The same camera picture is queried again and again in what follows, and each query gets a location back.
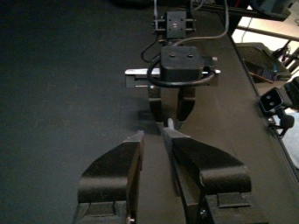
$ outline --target black box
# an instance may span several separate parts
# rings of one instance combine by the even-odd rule
[[[203,58],[195,46],[165,46],[162,81],[185,82],[202,78]]]

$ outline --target black cable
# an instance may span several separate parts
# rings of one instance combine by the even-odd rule
[[[249,24],[247,24],[247,29],[243,32],[242,39],[241,39],[241,43],[243,43],[243,38],[245,38],[245,36],[246,36],[246,34],[249,32],[249,27],[250,27],[251,21],[253,21],[253,18],[250,19]]]
[[[157,65],[162,62],[162,56],[157,57],[147,69],[147,79],[149,81],[157,85],[161,88],[191,88],[198,87],[202,84],[207,84],[213,78],[215,77],[215,73],[211,72],[211,75],[202,79],[202,80],[194,80],[194,81],[181,81],[181,82],[169,82],[169,81],[161,81],[153,76],[153,71],[157,67]]]
[[[154,56],[154,58],[153,58],[151,60],[149,60],[149,59],[146,58],[146,52],[147,52],[147,50],[155,45],[158,39],[159,39],[159,35],[157,35],[154,42],[153,42],[153,43],[146,47],[146,49],[142,51],[142,59],[143,59],[143,61],[145,61],[146,63],[151,63],[151,62],[154,61],[154,59],[158,57],[158,55],[161,54],[161,53],[158,53],[158,54]]]

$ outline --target bolt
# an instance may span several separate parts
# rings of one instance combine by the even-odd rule
[[[207,218],[209,216],[209,213],[207,213],[207,210],[205,208],[201,209],[201,217],[205,219]]]
[[[126,218],[126,224],[135,224],[137,220],[131,218],[131,216],[129,215]]]

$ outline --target black table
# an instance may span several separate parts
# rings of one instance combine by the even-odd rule
[[[185,223],[147,91],[126,88],[125,71],[147,66],[139,55],[154,39],[153,14],[151,7],[105,0],[22,1],[2,17],[2,223],[71,223],[81,174],[138,130],[146,133],[139,223]],[[201,12],[198,34],[222,29],[219,17]],[[222,75],[217,87],[198,88],[182,132],[247,165],[271,223],[299,223],[298,182],[233,40],[197,46],[219,58]],[[175,99],[177,90],[166,89],[166,111]]]

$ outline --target wire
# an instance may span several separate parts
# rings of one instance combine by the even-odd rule
[[[214,37],[195,37],[195,38],[186,38],[183,40],[179,40],[178,42],[174,43],[174,46],[178,46],[183,43],[187,42],[193,42],[193,41],[201,41],[201,40],[214,40],[214,39],[221,39],[222,37],[225,37],[229,33],[230,30],[230,7],[229,7],[229,1],[225,0],[223,1],[223,6],[225,6],[225,11],[226,11],[226,28],[225,28],[225,32]]]
[[[147,79],[158,87],[162,87],[162,88],[198,87],[199,85],[209,83],[213,80],[213,78],[217,76],[217,74],[214,72],[211,72],[210,76],[207,78],[205,78],[202,80],[197,80],[197,81],[181,81],[181,82],[161,81],[153,76],[153,71],[154,71],[157,65],[161,63],[161,61],[162,61],[162,56],[159,56],[154,59],[151,65],[147,69]]]
[[[157,35],[154,42],[153,42],[153,43],[146,47],[146,49],[142,51],[142,59],[143,59],[143,61],[145,61],[146,63],[151,63],[151,62],[154,61],[154,59],[149,60],[149,59],[146,58],[146,52],[147,52],[147,50],[155,45],[158,39],[159,39],[159,35]]]
[[[247,23],[247,29],[246,29],[245,32],[243,32],[242,39],[241,39],[241,43],[243,43],[243,38],[245,38],[246,33],[247,33],[247,31],[249,31],[249,27],[250,27],[251,21],[253,21],[253,18],[249,20],[249,23]]]
[[[197,6],[194,11],[198,11],[202,8],[202,6],[205,5],[205,3],[206,3],[206,0],[201,0],[201,4]]]

